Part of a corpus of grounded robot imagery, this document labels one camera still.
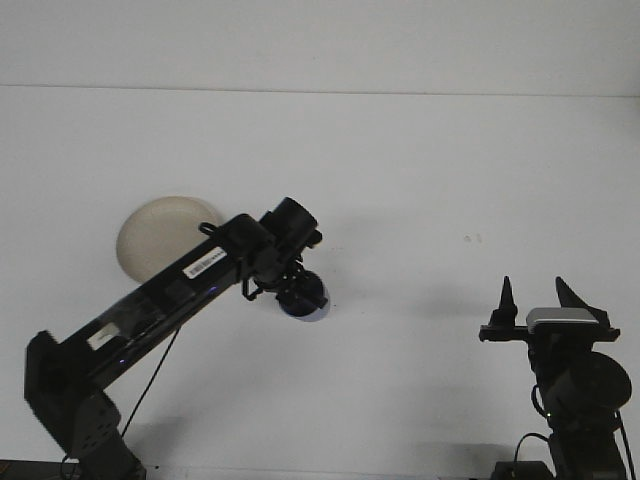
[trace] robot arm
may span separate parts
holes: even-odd
[[[40,332],[27,347],[25,399],[83,479],[144,479],[145,470],[117,430],[120,414],[104,389],[235,283],[252,300],[275,292],[285,311],[303,316],[327,299],[301,252],[322,236],[315,219],[285,198],[259,221],[238,215],[61,343]],[[258,289],[248,294],[248,281]]]
[[[556,290],[560,308],[535,308],[527,326],[516,326],[518,309],[505,277],[500,306],[481,327],[480,340],[527,342],[542,405],[535,390],[532,400],[552,429],[549,450],[557,480],[626,480],[613,434],[621,426],[616,412],[631,397],[631,381],[617,362],[592,351],[594,342],[613,342],[620,330],[560,277]],[[512,478],[516,470],[521,478],[552,478],[542,462],[498,462],[491,478]]]

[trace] label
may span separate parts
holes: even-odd
[[[120,329],[114,323],[107,323],[104,327],[87,338],[87,343],[94,350],[98,350],[119,333]]]
[[[214,265],[226,256],[227,252],[222,250],[222,248],[220,247],[216,247],[209,253],[204,254],[202,257],[200,257],[198,260],[193,262],[182,271],[189,279],[193,280],[198,275],[202,274],[202,272],[208,269],[211,265]]]

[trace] black cable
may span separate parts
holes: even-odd
[[[169,345],[167,345],[167,349],[164,351],[164,353],[162,354],[162,358],[158,362],[158,366],[156,367],[155,372],[153,372],[153,375],[151,375],[151,379],[149,380],[149,383],[147,384],[146,388],[142,392],[142,395],[140,395],[140,398],[138,399],[138,402],[136,403],[136,406],[133,407],[133,411],[131,412],[131,415],[129,416],[129,420],[127,420],[126,425],[122,429],[122,433],[121,433],[122,437],[124,437],[124,434],[127,433],[129,425],[131,425],[131,420],[133,420],[133,416],[138,411],[138,408],[140,407],[140,404],[142,403],[142,400],[144,399],[145,395],[147,394],[147,392],[151,388],[151,384],[156,379],[156,375],[158,375],[158,372],[160,371],[160,367],[162,367],[162,364],[164,363],[164,359],[167,358],[167,355],[169,354],[169,350],[171,350],[171,347],[173,346],[173,342],[176,341],[176,337],[178,336],[179,332],[180,332],[180,328],[178,328],[176,330],[176,332],[173,334],[173,337],[171,338],[171,341],[169,342]]]
[[[544,409],[540,406],[540,402],[538,402],[538,391],[540,391],[540,387],[538,387],[538,385],[534,385],[531,390],[531,403],[533,403],[533,408],[536,409],[536,412],[546,419],[547,415],[545,414]]]
[[[535,437],[546,443],[549,443],[549,439],[544,435],[540,435],[539,433],[529,432],[526,435],[523,435],[520,441],[518,442],[518,445],[516,446],[515,453],[513,454],[513,470],[511,471],[511,476],[513,478],[516,478],[516,464],[518,463],[518,452],[520,452],[520,446],[522,445],[522,442],[524,442],[524,440],[529,437]]]
[[[218,227],[216,227],[215,225],[213,225],[212,223],[209,223],[209,222],[202,222],[198,226],[198,230],[200,230],[200,232],[204,233],[205,235],[209,235],[209,236],[213,235],[217,229],[218,229]]]
[[[629,465],[631,480],[636,480],[636,469],[633,466],[633,458],[631,458],[629,439],[627,438],[627,431],[624,428],[624,423],[622,423],[622,415],[620,415],[620,410],[616,411],[616,418],[620,421],[620,433],[622,434],[622,443],[624,443],[624,449],[627,452],[627,464]]]

